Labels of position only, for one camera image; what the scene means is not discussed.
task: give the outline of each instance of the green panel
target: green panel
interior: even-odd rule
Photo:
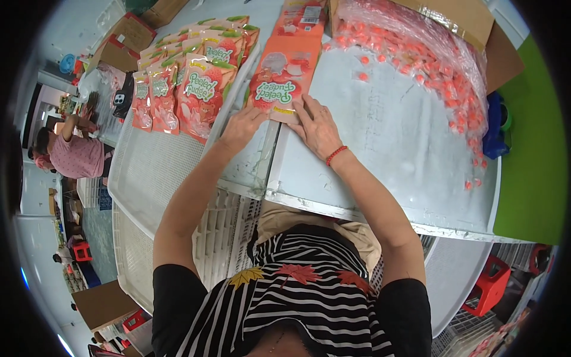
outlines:
[[[502,158],[494,233],[557,244],[567,200],[567,149],[561,111],[545,62],[528,36],[525,70],[498,92],[512,113],[511,152]]]

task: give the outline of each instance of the person in pink shirt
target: person in pink shirt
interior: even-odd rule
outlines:
[[[97,139],[81,138],[73,134],[76,127],[94,126],[85,118],[70,115],[59,135],[48,128],[41,128],[36,137],[34,151],[40,155],[49,155],[51,164],[65,177],[107,178],[114,148]]]
[[[50,156],[49,155],[40,155],[35,150],[34,147],[31,146],[28,149],[28,158],[33,160],[36,166],[42,170],[55,170],[54,165],[51,164]]]

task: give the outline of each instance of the red beaded bracelet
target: red beaded bracelet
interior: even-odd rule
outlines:
[[[335,151],[333,152],[333,154],[331,154],[331,155],[327,158],[327,161],[325,161],[325,164],[326,164],[327,166],[330,166],[331,159],[334,158],[335,155],[337,155],[338,153],[342,152],[342,151],[345,150],[345,149],[348,149],[348,147],[345,146],[345,145],[343,145],[343,146],[341,146],[339,149],[335,150]]]

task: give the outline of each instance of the woman's hand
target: woman's hand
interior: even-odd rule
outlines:
[[[225,145],[232,155],[236,155],[248,142],[260,125],[268,119],[268,114],[258,108],[248,106],[230,117],[224,133],[218,140]]]
[[[288,124],[288,126],[301,137],[318,158],[326,161],[335,150],[343,146],[337,126],[327,107],[319,104],[317,99],[313,99],[309,94],[301,97],[307,110],[303,105],[293,102],[301,124]]]

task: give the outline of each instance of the black and white striped shirt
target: black and white striped shirt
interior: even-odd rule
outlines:
[[[154,272],[157,357],[245,356],[277,324],[295,325],[313,356],[428,356],[430,308],[418,280],[380,292],[351,242],[299,224],[254,251],[254,267],[210,292],[187,268]]]

